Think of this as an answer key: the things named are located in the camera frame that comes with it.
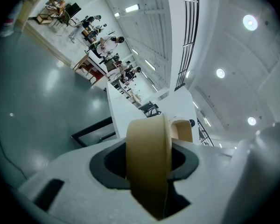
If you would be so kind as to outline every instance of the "ceiling light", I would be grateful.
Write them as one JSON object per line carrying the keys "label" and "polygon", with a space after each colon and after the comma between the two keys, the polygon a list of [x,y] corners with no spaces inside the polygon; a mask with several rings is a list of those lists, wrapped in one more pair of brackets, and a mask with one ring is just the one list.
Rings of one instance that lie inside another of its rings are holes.
{"label": "ceiling light", "polygon": [[248,123],[249,123],[249,125],[255,125],[256,124],[256,119],[255,118],[253,118],[253,117],[249,117],[249,119],[248,119]]}
{"label": "ceiling light", "polygon": [[225,77],[225,71],[222,70],[222,69],[218,69],[217,70],[217,76],[221,79],[224,78]]}
{"label": "ceiling light", "polygon": [[252,15],[246,15],[243,18],[243,24],[250,31],[254,31],[258,26],[256,18]]}
{"label": "ceiling light", "polygon": [[152,86],[154,87],[154,89],[158,92],[158,90],[155,88],[155,86],[152,84]]}
{"label": "ceiling light", "polygon": [[137,52],[137,51],[135,51],[133,48],[132,48],[132,51],[133,51],[133,52],[135,52],[135,53],[138,55],[138,52]]}
{"label": "ceiling light", "polygon": [[204,118],[204,122],[205,122],[206,124],[208,124],[208,125],[209,125],[209,127],[211,127],[211,125],[210,125],[209,121],[208,121],[206,118]]}
{"label": "ceiling light", "polygon": [[132,5],[130,7],[127,7],[126,8],[126,12],[129,13],[131,11],[135,11],[135,10],[138,10],[139,9],[139,5],[138,4],[135,4],[135,5]]}
{"label": "ceiling light", "polygon": [[197,109],[199,109],[195,102],[193,102],[193,104],[196,106]]}
{"label": "ceiling light", "polygon": [[145,60],[145,62],[151,67],[153,68],[153,70],[155,71],[155,67],[153,67],[153,65],[151,63],[149,63],[147,60]]}

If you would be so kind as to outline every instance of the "wooden baseboard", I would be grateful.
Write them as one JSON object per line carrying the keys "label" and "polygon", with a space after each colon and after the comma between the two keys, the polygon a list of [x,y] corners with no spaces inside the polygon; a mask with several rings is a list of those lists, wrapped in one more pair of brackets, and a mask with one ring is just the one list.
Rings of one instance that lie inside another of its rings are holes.
{"label": "wooden baseboard", "polygon": [[52,46],[50,42],[44,39],[28,22],[25,25],[24,32],[27,32],[27,34],[33,37],[42,47],[44,47],[51,54],[56,56],[57,59],[62,61],[67,66],[71,66],[71,60],[68,59],[65,55],[63,55],[57,48]]}

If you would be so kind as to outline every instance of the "round ceiling light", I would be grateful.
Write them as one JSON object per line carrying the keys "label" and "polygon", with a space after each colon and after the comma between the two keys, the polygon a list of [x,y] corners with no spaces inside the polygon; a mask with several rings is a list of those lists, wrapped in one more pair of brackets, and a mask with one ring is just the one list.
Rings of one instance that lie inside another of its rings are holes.
{"label": "round ceiling light", "polygon": [[243,18],[243,24],[250,31],[254,31],[258,26],[255,17],[253,17],[252,15],[246,15]]}
{"label": "round ceiling light", "polygon": [[249,117],[249,119],[248,119],[248,123],[249,123],[249,125],[256,125],[256,119],[255,118],[253,118],[253,117]]}
{"label": "round ceiling light", "polygon": [[221,79],[224,78],[225,77],[225,71],[222,70],[222,69],[218,69],[217,70],[217,76]]}

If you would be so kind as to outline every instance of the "tube light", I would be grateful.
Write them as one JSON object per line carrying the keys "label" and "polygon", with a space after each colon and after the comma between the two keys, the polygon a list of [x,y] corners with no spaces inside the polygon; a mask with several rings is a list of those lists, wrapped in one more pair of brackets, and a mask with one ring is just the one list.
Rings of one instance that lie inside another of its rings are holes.
{"label": "tube light", "polygon": [[132,12],[132,11],[135,11],[135,10],[138,10],[138,9],[139,9],[139,5],[135,4],[135,5],[132,5],[130,7],[127,7],[126,12],[129,13],[129,12]]}
{"label": "tube light", "polygon": [[199,109],[195,102],[193,102],[193,104],[196,106],[197,109]]}
{"label": "tube light", "polygon": [[154,87],[154,89],[158,92],[158,90],[155,88],[155,86],[152,84],[152,86]]}
{"label": "tube light", "polygon": [[206,118],[204,118],[204,122],[205,122],[206,124],[208,124],[208,125],[209,125],[209,127],[211,127],[211,125],[210,125],[209,121],[208,121]]}
{"label": "tube light", "polygon": [[147,60],[145,60],[145,62],[151,67],[153,68],[153,70],[155,71],[155,67],[153,67],[153,65],[151,63],[149,63]]}
{"label": "tube light", "polygon": [[133,48],[132,48],[132,51],[133,51],[133,52],[135,52],[135,53],[138,55],[138,52],[137,52],[137,51],[135,51]]}

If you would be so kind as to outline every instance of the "black table leg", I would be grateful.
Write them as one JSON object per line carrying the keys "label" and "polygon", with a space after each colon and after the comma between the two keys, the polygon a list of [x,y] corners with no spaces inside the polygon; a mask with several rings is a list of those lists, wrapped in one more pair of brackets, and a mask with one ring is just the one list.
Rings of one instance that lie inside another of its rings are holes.
{"label": "black table leg", "polygon": [[85,129],[83,129],[83,130],[73,134],[71,137],[75,141],[77,141],[77,143],[80,144],[81,146],[87,147],[87,145],[85,143],[83,143],[83,141],[80,139],[81,136],[84,136],[84,135],[86,135],[88,133],[91,133],[91,132],[93,132],[95,130],[98,130],[98,129],[100,129],[102,127],[105,127],[105,126],[107,126],[109,124],[112,124],[112,123],[113,123],[112,117],[110,116],[110,117],[108,117],[108,118],[106,118],[106,119],[104,119],[104,120],[102,120],[102,121],[100,121],[100,122],[98,122],[98,123],[96,123],[94,125],[91,125],[91,126],[85,128]]}

